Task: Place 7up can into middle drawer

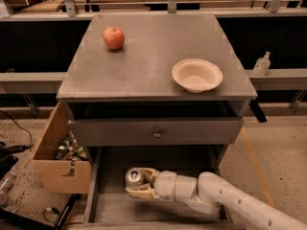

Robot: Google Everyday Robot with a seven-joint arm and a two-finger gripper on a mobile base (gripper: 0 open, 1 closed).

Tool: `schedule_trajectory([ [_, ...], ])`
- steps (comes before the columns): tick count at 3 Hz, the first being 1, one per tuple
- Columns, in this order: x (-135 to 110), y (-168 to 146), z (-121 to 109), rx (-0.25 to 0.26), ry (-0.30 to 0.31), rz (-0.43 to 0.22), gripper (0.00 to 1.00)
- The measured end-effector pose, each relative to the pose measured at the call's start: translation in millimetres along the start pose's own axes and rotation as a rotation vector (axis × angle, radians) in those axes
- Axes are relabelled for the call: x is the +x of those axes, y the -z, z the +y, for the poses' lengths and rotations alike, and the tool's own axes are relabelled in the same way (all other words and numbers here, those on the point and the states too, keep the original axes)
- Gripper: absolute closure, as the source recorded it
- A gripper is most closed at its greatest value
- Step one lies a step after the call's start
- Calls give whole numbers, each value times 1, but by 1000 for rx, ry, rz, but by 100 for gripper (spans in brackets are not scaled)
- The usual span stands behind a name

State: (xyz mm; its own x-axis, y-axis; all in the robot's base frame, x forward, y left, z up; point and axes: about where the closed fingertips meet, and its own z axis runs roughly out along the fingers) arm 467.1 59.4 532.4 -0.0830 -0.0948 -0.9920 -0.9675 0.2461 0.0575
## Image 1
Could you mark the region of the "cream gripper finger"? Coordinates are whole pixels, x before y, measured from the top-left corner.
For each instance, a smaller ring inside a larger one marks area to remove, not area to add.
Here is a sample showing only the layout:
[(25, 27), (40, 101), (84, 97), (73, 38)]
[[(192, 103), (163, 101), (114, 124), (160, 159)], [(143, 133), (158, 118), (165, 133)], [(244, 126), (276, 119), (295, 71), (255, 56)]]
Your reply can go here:
[(158, 194), (150, 183), (136, 187), (127, 187), (126, 192), (132, 197), (141, 199), (158, 199)]
[(152, 168), (140, 168), (140, 182), (142, 184), (151, 183), (153, 184), (155, 178), (159, 175), (159, 171), (152, 169)]

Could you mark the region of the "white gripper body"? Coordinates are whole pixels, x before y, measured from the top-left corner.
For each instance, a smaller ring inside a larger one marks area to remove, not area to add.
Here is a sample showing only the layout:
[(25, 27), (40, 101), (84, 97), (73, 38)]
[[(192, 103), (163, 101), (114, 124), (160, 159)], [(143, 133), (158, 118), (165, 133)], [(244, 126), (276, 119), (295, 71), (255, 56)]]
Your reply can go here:
[(196, 177), (164, 171), (157, 174), (153, 187), (159, 199), (182, 201), (196, 196), (197, 184)]

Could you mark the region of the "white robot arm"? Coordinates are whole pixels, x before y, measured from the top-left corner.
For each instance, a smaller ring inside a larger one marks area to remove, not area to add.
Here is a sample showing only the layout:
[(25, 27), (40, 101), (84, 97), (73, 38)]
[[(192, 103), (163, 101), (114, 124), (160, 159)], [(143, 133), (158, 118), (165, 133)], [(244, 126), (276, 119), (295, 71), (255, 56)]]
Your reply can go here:
[(213, 215), (220, 206), (234, 211), (258, 230), (307, 230), (307, 225), (244, 193), (212, 172), (199, 177), (152, 168), (131, 168), (126, 192), (142, 199), (181, 201), (195, 211)]

